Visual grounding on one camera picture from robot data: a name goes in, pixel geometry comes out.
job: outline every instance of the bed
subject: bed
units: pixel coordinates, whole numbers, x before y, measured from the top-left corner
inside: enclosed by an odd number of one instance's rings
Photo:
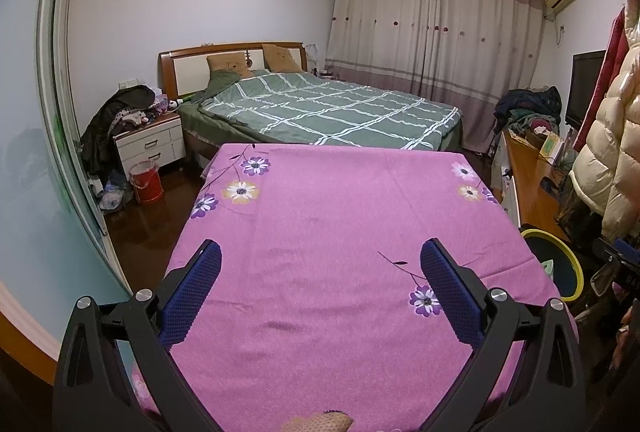
[[[559,295],[462,155],[225,144],[205,171],[168,270],[207,238],[223,266],[171,355],[225,432],[327,410],[351,416],[350,432],[416,430],[470,354],[422,277],[429,238],[517,301]]]
[[[300,43],[286,47],[306,70]],[[215,96],[206,58],[245,53],[254,78],[239,80]],[[178,108],[187,148],[210,159],[227,142],[281,142],[425,150],[458,150],[460,111],[424,98],[354,83],[319,79],[309,73],[276,74],[265,69],[262,42],[207,45],[159,55],[162,85]]]

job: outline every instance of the lamp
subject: lamp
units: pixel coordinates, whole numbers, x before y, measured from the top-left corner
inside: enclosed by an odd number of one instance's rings
[[[318,75],[318,46],[316,44],[307,44],[305,46],[307,60],[313,62],[313,65],[307,65],[307,68],[312,68],[314,76]]]

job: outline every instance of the tv screen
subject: tv screen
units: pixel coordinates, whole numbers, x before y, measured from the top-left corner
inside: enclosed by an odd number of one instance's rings
[[[571,73],[571,90],[566,106],[567,125],[579,129],[587,114],[591,96],[596,88],[600,68],[604,61],[604,50],[574,54],[574,69]]]

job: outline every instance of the curtain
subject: curtain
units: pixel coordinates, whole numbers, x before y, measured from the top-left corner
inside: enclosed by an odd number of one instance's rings
[[[327,49],[338,79],[459,107],[463,145],[486,151],[493,111],[530,85],[544,0],[335,0]]]
[[[587,109],[587,114],[584,117],[584,121],[580,126],[580,131],[575,139],[574,149],[576,152],[582,150],[584,144],[587,141],[587,134],[593,122],[596,119],[596,113],[602,103],[602,100],[607,95],[607,91],[611,86],[614,78],[620,74],[620,68],[622,68],[622,62],[625,60],[626,54],[629,52],[629,43],[625,34],[625,10],[622,9],[620,14],[613,21],[613,27],[611,28],[611,36],[609,38],[609,46],[607,46],[607,52],[604,55],[604,61],[602,62],[602,68],[596,82],[596,88],[591,96],[591,102]]]

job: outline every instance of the silver screw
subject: silver screw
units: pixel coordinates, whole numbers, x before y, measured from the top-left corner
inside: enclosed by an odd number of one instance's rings
[[[146,302],[153,295],[154,295],[154,292],[151,291],[150,289],[146,289],[146,288],[145,289],[141,289],[140,291],[138,291],[136,293],[136,300],[138,302]]]
[[[556,311],[562,311],[564,309],[564,304],[557,298],[552,298],[549,305],[551,306],[551,309],[555,309]]]
[[[82,297],[78,303],[76,304],[76,307],[78,309],[85,309],[86,307],[89,307],[91,305],[91,298],[89,297]]]
[[[507,300],[507,291],[500,288],[492,289],[491,298],[496,302],[504,302],[505,300]]]

